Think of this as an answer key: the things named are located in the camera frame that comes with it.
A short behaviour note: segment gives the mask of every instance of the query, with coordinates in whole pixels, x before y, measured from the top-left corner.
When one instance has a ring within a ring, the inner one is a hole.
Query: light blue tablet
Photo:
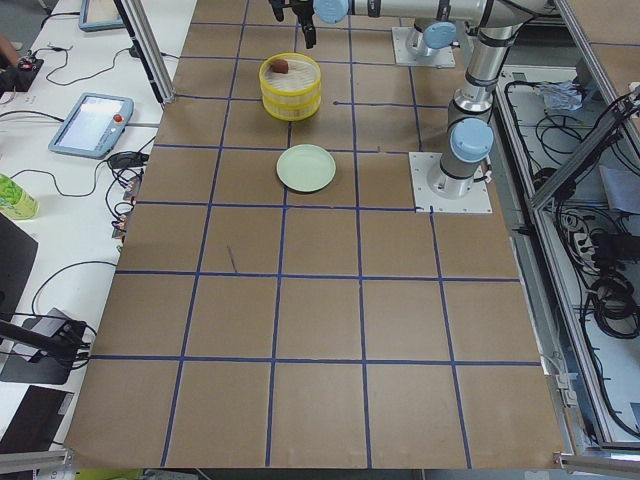
[[[49,150],[102,158],[114,147],[132,114],[130,98],[84,93],[49,142]]]
[[[82,0],[78,26],[85,32],[96,32],[124,28],[124,23],[113,0]]]

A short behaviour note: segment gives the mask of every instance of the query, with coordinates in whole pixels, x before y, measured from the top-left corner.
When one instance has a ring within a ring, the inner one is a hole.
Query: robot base
[[[412,31],[413,27],[393,27],[391,29],[396,65],[433,68],[453,68],[456,66],[451,47],[442,48],[435,55],[428,57],[416,55],[414,52],[409,51],[407,49],[407,38]]]
[[[409,164],[411,166],[411,183],[413,184],[413,199],[417,212],[429,213],[433,209],[436,213],[492,213],[489,192],[484,182],[474,183],[467,195],[457,200],[449,200],[436,194],[427,183],[427,174],[433,165],[440,162],[441,153],[411,152]],[[478,167],[477,177],[482,176]]]

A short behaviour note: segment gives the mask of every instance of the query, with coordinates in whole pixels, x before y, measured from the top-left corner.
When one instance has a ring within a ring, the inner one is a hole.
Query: blue joint cap
[[[465,118],[453,127],[451,151],[463,162],[477,163],[489,155],[493,130],[478,118]]]
[[[349,0],[313,0],[313,9],[324,23],[338,23],[349,13]]]
[[[433,49],[448,47],[456,39],[456,26],[451,22],[436,22],[422,35],[424,44]]]

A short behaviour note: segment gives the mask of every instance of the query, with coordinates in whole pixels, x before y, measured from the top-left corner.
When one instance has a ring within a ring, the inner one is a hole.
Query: green bottle
[[[32,218],[37,211],[37,200],[0,173],[0,212],[13,220],[26,220]]]

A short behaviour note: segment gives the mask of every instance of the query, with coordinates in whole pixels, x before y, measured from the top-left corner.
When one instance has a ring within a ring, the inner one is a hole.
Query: green plate
[[[315,192],[331,182],[336,173],[336,162],[324,148],[296,145],[280,155],[276,171],[290,189]]]

